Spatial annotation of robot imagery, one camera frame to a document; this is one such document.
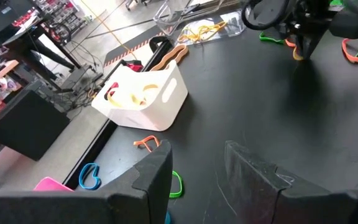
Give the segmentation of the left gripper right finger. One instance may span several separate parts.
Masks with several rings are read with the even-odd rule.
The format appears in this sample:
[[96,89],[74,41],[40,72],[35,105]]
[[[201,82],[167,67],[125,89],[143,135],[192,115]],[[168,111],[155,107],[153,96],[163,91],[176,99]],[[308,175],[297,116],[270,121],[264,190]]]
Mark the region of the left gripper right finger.
[[226,141],[226,176],[242,223],[358,223],[358,190],[331,192]]

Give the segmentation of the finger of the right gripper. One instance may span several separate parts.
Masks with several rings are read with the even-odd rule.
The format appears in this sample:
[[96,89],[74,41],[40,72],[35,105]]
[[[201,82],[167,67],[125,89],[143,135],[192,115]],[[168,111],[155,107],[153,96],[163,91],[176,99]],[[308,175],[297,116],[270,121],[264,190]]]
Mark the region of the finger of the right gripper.
[[295,35],[296,50],[295,55],[299,59],[307,59],[306,39],[301,34]]
[[307,59],[310,58],[311,54],[315,50],[316,46],[320,42],[320,40],[321,40],[323,35],[324,35],[323,32],[318,32],[318,33],[315,33],[315,34],[311,35],[308,38],[308,43],[306,45],[307,46],[307,50],[306,50],[306,58]]

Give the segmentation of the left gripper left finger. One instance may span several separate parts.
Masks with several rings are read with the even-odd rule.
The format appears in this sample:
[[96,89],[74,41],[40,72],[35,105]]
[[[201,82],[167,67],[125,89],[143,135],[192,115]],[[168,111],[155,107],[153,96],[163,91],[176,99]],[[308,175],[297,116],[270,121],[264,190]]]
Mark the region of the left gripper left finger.
[[172,146],[163,140],[95,191],[0,192],[0,223],[164,223],[172,170]]

